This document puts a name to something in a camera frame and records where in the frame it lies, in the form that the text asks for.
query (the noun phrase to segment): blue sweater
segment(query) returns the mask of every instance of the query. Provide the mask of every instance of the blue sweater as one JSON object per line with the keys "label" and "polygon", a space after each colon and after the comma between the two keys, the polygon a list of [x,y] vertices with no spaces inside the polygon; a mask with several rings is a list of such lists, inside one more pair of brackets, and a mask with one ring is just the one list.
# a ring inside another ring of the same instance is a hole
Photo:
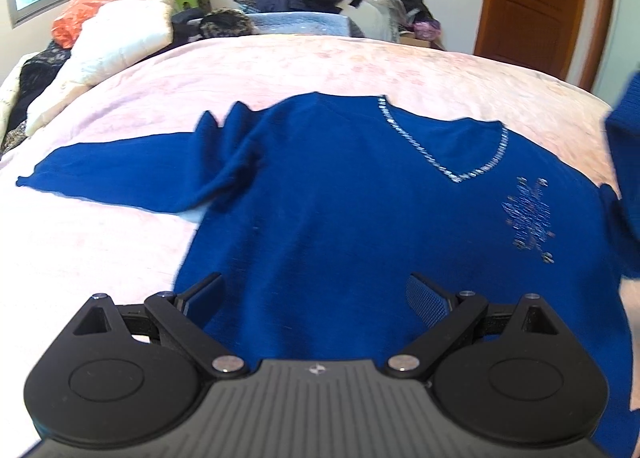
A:
{"label": "blue sweater", "polygon": [[[455,174],[498,150],[500,122],[389,110]],[[224,128],[205,113],[193,133],[60,148],[17,184],[165,213],[210,201],[175,289],[221,272],[225,300],[203,328],[252,365],[382,363],[426,329],[406,300],[411,272],[492,302],[538,292],[606,374],[596,441],[628,458],[640,420],[618,288],[640,275],[637,105],[623,103],[608,126],[627,201],[513,132],[494,168],[455,183],[378,98],[318,93],[261,112],[238,102]]]}

